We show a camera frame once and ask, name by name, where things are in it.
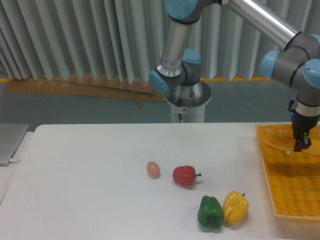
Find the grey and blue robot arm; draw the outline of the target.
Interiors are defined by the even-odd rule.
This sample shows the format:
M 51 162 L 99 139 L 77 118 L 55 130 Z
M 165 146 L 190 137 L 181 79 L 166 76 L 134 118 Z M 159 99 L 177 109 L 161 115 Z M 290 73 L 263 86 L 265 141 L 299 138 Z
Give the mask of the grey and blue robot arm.
M 168 37 L 159 63 L 148 77 L 154 89 L 164 94 L 171 105 L 174 123 L 202 123 L 205 106 L 212 96 L 210 87 L 200 79 L 200 53 L 186 47 L 193 24 L 211 4 L 210 0 L 164 3 L 171 18 Z M 259 69 L 264 77 L 296 90 L 296 100 L 288 105 L 293 149 L 296 152 L 308 149 L 312 145 L 310 130 L 320 119 L 320 37 L 294 29 L 254 0 L 219 0 L 217 4 L 234 11 L 280 48 L 278 52 L 268 52 Z

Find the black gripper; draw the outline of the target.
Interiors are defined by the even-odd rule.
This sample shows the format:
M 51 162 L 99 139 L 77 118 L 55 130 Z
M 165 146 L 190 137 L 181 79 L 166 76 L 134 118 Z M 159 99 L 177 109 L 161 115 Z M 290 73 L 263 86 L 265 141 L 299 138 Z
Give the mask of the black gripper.
M 304 116 L 298 112 L 291 114 L 291 128 L 292 136 L 295 138 L 294 151 L 301 152 L 309 148 L 312 145 L 311 139 L 307 131 L 314 128 L 319 121 L 319 115 L 316 116 Z

